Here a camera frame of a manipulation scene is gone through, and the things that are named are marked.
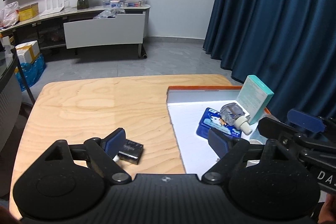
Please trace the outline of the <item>right hand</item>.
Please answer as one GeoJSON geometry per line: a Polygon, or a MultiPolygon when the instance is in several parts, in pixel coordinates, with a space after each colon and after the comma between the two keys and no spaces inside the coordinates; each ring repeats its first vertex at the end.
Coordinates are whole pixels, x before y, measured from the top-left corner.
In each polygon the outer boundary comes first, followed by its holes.
{"type": "Polygon", "coordinates": [[[327,194],[326,200],[321,207],[321,211],[318,216],[318,223],[336,223],[336,199],[334,194],[327,194]]]}

